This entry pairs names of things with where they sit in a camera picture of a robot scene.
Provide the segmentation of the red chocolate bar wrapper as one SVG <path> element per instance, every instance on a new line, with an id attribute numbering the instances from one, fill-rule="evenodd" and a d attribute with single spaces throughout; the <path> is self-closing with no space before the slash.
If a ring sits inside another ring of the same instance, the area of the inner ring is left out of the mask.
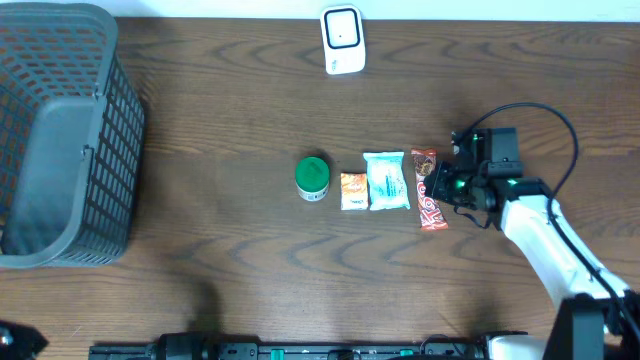
<path id="1" fill-rule="evenodd" d="M 442 214 L 439 204 L 427 193 L 427 186 L 424 183 L 424 180 L 432 175 L 436 169 L 436 155 L 436 150 L 431 148 L 413 148 L 411 150 L 416 177 L 419 218 L 421 230 L 424 232 L 448 228 L 448 223 Z"/>

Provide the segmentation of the light blue tissue packet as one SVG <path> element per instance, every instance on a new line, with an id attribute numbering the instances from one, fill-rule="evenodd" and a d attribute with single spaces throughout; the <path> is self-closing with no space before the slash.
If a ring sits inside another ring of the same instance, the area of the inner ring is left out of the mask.
<path id="1" fill-rule="evenodd" d="M 410 208 L 403 174 L 403 152 L 366 152 L 370 210 Z"/>

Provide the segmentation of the small orange snack packet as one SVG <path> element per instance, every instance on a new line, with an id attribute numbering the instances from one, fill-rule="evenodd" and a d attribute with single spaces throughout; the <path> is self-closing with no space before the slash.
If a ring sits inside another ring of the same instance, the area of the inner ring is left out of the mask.
<path id="1" fill-rule="evenodd" d="M 365 173 L 342 173 L 340 185 L 341 209 L 343 211 L 368 209 L 368 182 Z"/>

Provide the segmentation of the green lidded jar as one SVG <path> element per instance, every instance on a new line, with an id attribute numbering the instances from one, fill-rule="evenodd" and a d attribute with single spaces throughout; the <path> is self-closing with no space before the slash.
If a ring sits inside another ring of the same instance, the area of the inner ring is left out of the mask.
<path id="1" fill-rule="evenodd" d="M 319 157 L 302 159 L 295 169 L 295 183 L 302 199 L 316 202 L 323 199 L 329 189 L 330 169 Z"/>

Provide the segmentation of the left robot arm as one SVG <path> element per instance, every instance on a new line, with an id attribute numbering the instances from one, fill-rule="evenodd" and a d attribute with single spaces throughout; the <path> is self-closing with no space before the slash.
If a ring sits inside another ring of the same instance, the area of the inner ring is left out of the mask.
<path id="1" fill-rule="evenodd" d="M 32 326 L 1 322 L 1 360 L 34 360 L 48 344 Z"/>

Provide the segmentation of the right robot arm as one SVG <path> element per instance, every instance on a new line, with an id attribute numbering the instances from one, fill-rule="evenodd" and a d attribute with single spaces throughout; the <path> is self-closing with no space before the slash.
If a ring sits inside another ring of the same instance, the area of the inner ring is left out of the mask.
<path id="1" fill-rule="evenodd" d="M 526 177 L 513 128 L 453 135 L 455 160 L 424 181 L 425 194 L 469 217 L 484 211 L 524 254 L 557 311 L 549 337 L 487 335 L 487 359 L 636 359 L 639 296 L 572 229 L 549 186 Z"/>

